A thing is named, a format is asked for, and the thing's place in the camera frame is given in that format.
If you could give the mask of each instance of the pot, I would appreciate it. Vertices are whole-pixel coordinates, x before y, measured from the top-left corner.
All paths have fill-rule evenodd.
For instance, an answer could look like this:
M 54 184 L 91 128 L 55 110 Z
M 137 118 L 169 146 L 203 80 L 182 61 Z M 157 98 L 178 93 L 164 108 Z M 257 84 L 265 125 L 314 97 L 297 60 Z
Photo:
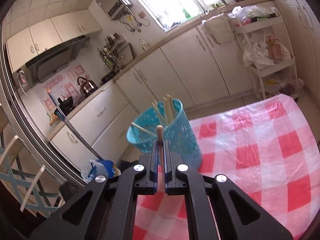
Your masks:
M 80 86 L 80 92 L 82 93 L 82 95 L 84 95 L 85 98 L 87 98 L 98 89 L 97 85 L 92 80 L 86 79 L 84 77 L 78 77 L 77 83 Z

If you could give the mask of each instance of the food package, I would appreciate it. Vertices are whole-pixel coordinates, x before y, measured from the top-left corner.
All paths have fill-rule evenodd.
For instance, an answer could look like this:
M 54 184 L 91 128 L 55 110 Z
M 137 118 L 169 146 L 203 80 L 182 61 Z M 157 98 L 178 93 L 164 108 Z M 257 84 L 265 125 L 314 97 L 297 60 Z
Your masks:
M 289 50 L 274 35 L 269 34 L 266 37 L 266 43 L 268 44 L 269 59 L 275 64 L 291 58 Z

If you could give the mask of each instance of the kitchen cabinet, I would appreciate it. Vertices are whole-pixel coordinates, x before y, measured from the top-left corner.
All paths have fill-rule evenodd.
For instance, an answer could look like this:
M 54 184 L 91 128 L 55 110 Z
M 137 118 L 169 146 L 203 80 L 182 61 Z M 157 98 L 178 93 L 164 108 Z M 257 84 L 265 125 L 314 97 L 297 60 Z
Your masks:
M 195 105 L 160 49 L 140 61 L 134 68 L 159 101 L 169 94 L 173 98 L 178 98 L 184 108 Z
M 7 40 L 7 51 L 12 73 L 38 55 L 28 28 Z
M 317 95 L 315 47 L 308 22 L 297 0 L 276 0 L 292 41 L 298 77 Z
M 316 95 L 320 99 L 320 23 L 306 0 L 297 0 L 297 2 L 301 6 L 303 16 L 308 23 L 308 28 L 310 30 L 313 46 L 315 49 L 318 84 Z
M 55 16 L 51 21 L 63 42 L 84 35 L 71 13 Z
M 30 26 L 29 31 L 38 54 L 62 43 L 50 19 Z
M 92 148 L 105 160 L 116 163 L 129 145 L 127 130 L 137 116 L 136 110 L 128 104 L 95 141 Z
M 197 28 L 161 47 L 195 105 L 229 96 L 221 72 Z
M 218 64 L 230 95 L 252 90 L 252 78 L 249 70 L 243 64 L 242 51 L 236 39 L 225 44 L 217 44 L 213 38 L 203 30 L 202 25 L 197 26 L 197 29 Z
M 112 83 L 86 104 L 70 122 L 92 145 L 127 104 L 128 100 Z
M 101 26 L 92 16 L 89 10 L 75 11 L 71 13 L 84 35 L 90 35 L 102 31 Z
M 116 83 L 140 113 L 151 107 L 151 102 L 156 100 L 134 68 L 121 76 Z
M 80 171 L 89 172 L 91 170 L 90 160 L 97 160 L 97 157 L 66 126 L 52 138 L 51 143 Z

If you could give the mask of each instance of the table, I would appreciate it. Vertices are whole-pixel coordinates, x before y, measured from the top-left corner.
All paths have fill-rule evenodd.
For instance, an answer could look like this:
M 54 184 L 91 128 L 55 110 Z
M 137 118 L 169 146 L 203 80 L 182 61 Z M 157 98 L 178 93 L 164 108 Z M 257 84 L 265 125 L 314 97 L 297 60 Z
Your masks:
M 320 209 L 320 154 L 295 101 L 281 94 L 190 124 L 199 172 L 228 176 L 299 239 Z M 189 239 L 184 197 L 139 196 L 133 239 Z

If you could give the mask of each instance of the white plastic bag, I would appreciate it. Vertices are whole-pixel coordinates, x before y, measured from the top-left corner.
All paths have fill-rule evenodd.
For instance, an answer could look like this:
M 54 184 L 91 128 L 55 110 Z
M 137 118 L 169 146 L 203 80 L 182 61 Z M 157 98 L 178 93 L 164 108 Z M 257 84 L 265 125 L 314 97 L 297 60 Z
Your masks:
M 272 60 L 268 58 L 268 44 L 266 43 L 264 32 L 263 34 L 252 33 L 250 43 L 253 47 L 254 54 L 251 52 L 250 44 L 248 44 L 245 39 L 242 40 L 242 46 L 244 48 L 243 62 L 246 67 L 252 65 L 254 60 L 256 60 L 256 62 L 260 65 L 260 70 L 264 70 L 272 65 L 275 65 Z

